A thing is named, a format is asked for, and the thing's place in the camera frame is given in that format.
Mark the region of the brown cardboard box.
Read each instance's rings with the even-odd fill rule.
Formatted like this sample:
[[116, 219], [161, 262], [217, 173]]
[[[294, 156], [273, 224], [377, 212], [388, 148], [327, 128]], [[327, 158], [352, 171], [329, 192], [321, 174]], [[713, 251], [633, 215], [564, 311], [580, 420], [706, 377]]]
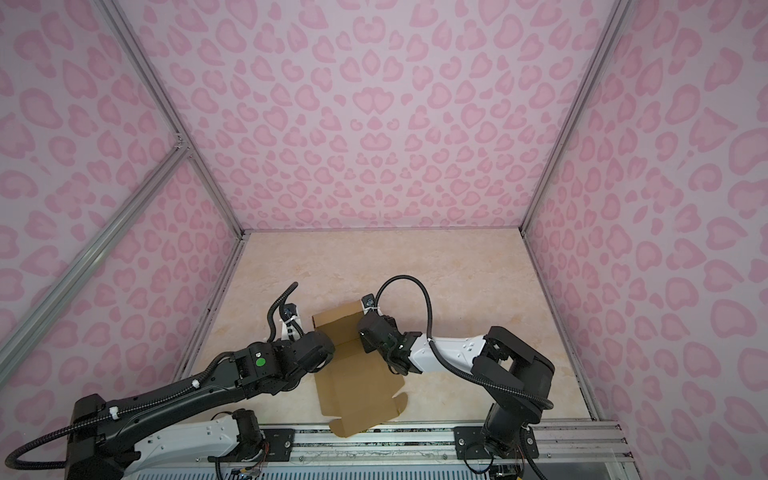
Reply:
[[389, 422], [408, 405], [402, 376], [389, 371], [378, 352], [364, 351], [357, 330], [362, 302], [342, 304], [312, 317], [314, 329], [335, 347], [330, 363], [314, 375], [320, 410], [329, 428], [341, 438]]

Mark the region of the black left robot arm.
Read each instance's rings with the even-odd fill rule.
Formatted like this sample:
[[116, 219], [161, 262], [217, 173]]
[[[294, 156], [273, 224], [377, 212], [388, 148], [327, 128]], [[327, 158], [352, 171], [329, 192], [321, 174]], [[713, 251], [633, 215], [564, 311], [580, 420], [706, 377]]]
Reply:
[[65, 477], [120, 479], [140, 459], [139, 441], [219, 406], [290, 391], [334, 352], [326, 334], [311, 331], [296, 341], [223, 352], [202, 372], [143, 394], [109, 401], [85, 396], [75, 403], [72, 420], [87, 425], [68, 437]]

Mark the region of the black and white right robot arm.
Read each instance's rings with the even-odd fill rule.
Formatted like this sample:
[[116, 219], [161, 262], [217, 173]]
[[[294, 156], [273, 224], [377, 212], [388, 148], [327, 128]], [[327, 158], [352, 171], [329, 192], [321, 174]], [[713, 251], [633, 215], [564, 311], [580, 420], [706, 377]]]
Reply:
[[483, 336], [435, 338], [402, 332], [394, 318], [372, 309], [357, 330], [364, 351], [379, 353], [395, 374], [446, 371], [482, 387], [493, 399], [481, 427], [482, 447], [496, 457], [523, 453], [523, 430], [554, 408], [554, 365], [504, 327], [493, 326]]

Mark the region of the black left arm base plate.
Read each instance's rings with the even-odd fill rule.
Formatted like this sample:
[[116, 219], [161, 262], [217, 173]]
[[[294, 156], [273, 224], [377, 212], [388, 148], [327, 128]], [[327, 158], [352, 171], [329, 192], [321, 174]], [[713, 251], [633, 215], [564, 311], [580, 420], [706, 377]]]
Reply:
[[207, 461], [210, 463], [287, 462], [293, 449], [294, 436], [293, 429], [237, 433], [232, 446], [227, 446], [222, 454], [209, 455]]

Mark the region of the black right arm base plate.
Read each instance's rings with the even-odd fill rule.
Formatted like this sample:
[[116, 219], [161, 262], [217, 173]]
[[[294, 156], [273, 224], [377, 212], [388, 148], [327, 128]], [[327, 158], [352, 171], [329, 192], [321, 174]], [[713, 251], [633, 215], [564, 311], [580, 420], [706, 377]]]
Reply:
[[481, 426], [457, 426], [452, 429], [456, 457], [459, 460], [518, 460], [539, 458], [534, 432], [521, 428], [516, 432], [502, 432], [493, 436]]

